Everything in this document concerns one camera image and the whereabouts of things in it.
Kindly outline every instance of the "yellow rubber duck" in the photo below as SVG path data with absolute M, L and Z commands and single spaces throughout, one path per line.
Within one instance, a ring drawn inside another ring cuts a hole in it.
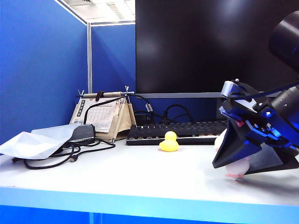
M 178 149 L 177 134 L 173 131 L 166 132 L 165 140 L 160 142 L 159 146 L 162 151 L 174 152 Z

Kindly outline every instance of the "white desk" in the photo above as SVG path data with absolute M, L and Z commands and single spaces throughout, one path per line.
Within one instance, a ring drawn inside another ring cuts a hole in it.
M 126 146 L 46 170 L 0 156 L 0 204 L 228 223 L 298 223 L 299 170 L 235 181 L 213 146 Z

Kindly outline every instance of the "cable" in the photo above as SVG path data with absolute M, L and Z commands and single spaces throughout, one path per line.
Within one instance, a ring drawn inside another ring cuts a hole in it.
M 24 159 L 23 162 L 24 162 L 24 165 L 29 169 L 49 169 L 49 168 L 57 167 L 57 166 L 65 163 L 66 161 L 68 161 L 73 156 L 74 150 L 75 150 L 75 146 L 72 145 L 71 152 L 65 160 L 63 160 L 59 163 L 53 164 L 53 165 L 49 165 L 49 166 L 34 167 L 34 166 L 31 166 L 28 164 L 28 159 Z
M 69 152 L 69 153 L 60 153 L 60 154 L 52 154 L 48 158 L 43 159 L 43 160 L 29 160 L 29 159 L 13 158 L 12 161 L 15 163 L 17 161 L 23 160 L 24 165 L 27 168 L 29 168 L 29 169 L 48 169 L 48 168 L 57 167 L 57 166 L 65 163 L 65 162 L 67 162 L 68 160 L 71 160 L 71 162 L 75 162 L 75 161 L 78 160 L 78 157 L 81 154 L 84 154 L 84 153 L 97 152 L 97 151 L 102 151 L 102 150 L 105 150 L 105 149 L 110 149 L 110 148 L 114 148 L 115 147 L 115 144 L 107 142 L 105 140 L 102 140 L 102 139 L 99 139 L 99 138 L 95 138 L 94 140 L 98 141 L 98 142 L 96 142 L 94 144 L 85 144 L 86 140 L 82 141 L 82 142 L 73 142 L 73 144 L 71 145 L 71 152 Z M 105 147 L 105 148 L 98 148 L 98 149 L 81 151 L 81 146 L 83 146 L 83 147 L 93 147 L 93 146 L 96 146 L 96 145 L 100 144 L 101 142 L 104 142 L 104 143 L 106 143 L 106 144 L 108 144 L 110 146 L 109 147 Z M 56 163 L 56 164 L 53 164 L 53 165 L 49 165 L 49 166 L 38 166 L 38 167 L 35 167 L 35 166 L 31 166 L 31 165 L 28 164 L 28 161 L 45 161 L 45 160 L 50 159 L 50 158 L 57 158 L 57 157 L 62 157 L 62 156 L 66 156 L 66 155 L 68 155 L 68 157 L 66 159 L 64 159 L 63 161 L 61 161 L 59 163 Z
M 169 107 L 167 107 L 166 110 L 164 111 L 163 118 L 167 119 L 167 115 L 168 115 L 169 109 L 172 108 L 172 107 L 175 107 L 175 106 L 183 108 L 187 112 L 187 115 L 188 115 L 188 117 L 190 119 L 190 122 L 194 123 L 194 119 L 193 119 L 192 115 L 190 114 L 189 110 L 185 106 L 180 105 L 180 104 L 173 104 L 173 105 L 170 105 Z
M 150 112 L 147 112 L 147 111 L 135 111 L 134 113 L 150 113 Z M 156 116 L 156 117 L 159 117 L 159 118 L 163 118 L 163 116 L 161 116 L 159 114 L 156 114 L 156 113 L 153 113 L 153 116 Z M 170 118 L 165 118 L 165 119 L 167 119 L 168 121 L 171 121 L 173 123 L 178 123 L 174 119 L 170 119 Z
M 108 141 L 104 141 L 103 139 L 97 139 L 97 140 L 99 140 L 99 142 L 104 142 L 104 143 L 106 143 L 106 144 L 108 144 L 108 145 L 110 145 L 110 146 L 109 146 L 109 147 L 106 147 L 106 148 L 98 148 L 98 149 L 91 149 L 91 150 L 82 151 L 82 152 L 80 152 L 80 153 L 78 153 L 78 154 L 73 155 L 73 156 L 71 157 L 71 161 L 72 161 L 72 162 L 77 161 L 77 160 L 78 160 L 78 157 L 79 157 L 81 154 L 84 154 L 84 153 L 91 153 L 91 152 L 97 152 L 97 151 L 102 151 L 102 150 L 105 150 L 105 149 L 111 149 L 111 148 L 114 148 L 114 147 L 116 146 L 115 144 L 110 143 L 110 142 L 108 142 Z
M 253 98 L 258 98 L 258 97 L 264 97 L 264 96 L 267 96 L 267 95 L 270 95 L 270 94 L 273 94 L 273 93 L 277 93 L 277 92 L 280 92 L 280 91 L 287 90 L 287 89 L 289 89 L 291 87 L 294 87 L 296 85 L 299 85 L 299 81 L 289 83 L 289 84 L 280 86 L 276 89 L 268 90 L 268 91 L 265 91 L 265 92 L 260 92 L 260 93 L 253 94 L 253 95 L 237 96 L 237 97 L 230 97 L 229 96 L 228 99 L 239 100 L 239 99 L 253 99 Z
M 90 106 L 90 107 L 86 110 L 86 112 L 85 112 L 83 124 L 86 124 L 87 114 L 88 114 L 88 111 L 89 111 L 91 108 L 96 107 L 96 106 L 101 106 L 101 105 L 104 105 L 104 104 L 109 104 L 109 103 L 111 103 L 111 102 L 114 102 L 114 101 L 116 101 L 116 100 L 125 98 L 125 97 L 127 97 L 127 96 L 129 96 L 129 95 L 122 96 L 122 97 L 117 97 L 117 98 L 110 99 L 110 100 L 107 100 L 107 101 L 105 101 L 105 102 L 97 103 L 97 104 L 94 104 L 94 105 Z M 144 98 L 143 96 L 140 96 L 140 95 L 138 95 L 138 94 L 132 94 L 132 95 L 130 95 L 130 96 L 140 97 L 140 98 L 144 99 L 144 100 L 147 102 L 147 104 L 150 104 L 150 102 L 149 102 L 146 98 Z M 151 112 L 149 112 L 149 113 L 151 114 L 151 121 L 152 121 L 152 116 L 153 116 L 153 113 L 154 113 L 154 112 L 151 111 Z

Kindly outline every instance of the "black mechanical keyboard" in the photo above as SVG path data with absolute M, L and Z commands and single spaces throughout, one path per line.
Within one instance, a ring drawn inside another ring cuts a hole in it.
M 213 144 L 215 139 L 227 128 L 226 120 L 202 121 L 197 123 L 177 123 L 169 125 L 149 124 L 131 127 L 127 145 L 158 145 L 165 140 L 165 133 L 174 131 L 181 145 Z

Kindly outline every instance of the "black monitor screen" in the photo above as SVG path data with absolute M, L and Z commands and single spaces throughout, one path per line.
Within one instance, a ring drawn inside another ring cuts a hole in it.
M 238 78 L 259 91 L 298 74 L 269 52 L 298 0 L 137 0 L 136 92 L 221 92 Z

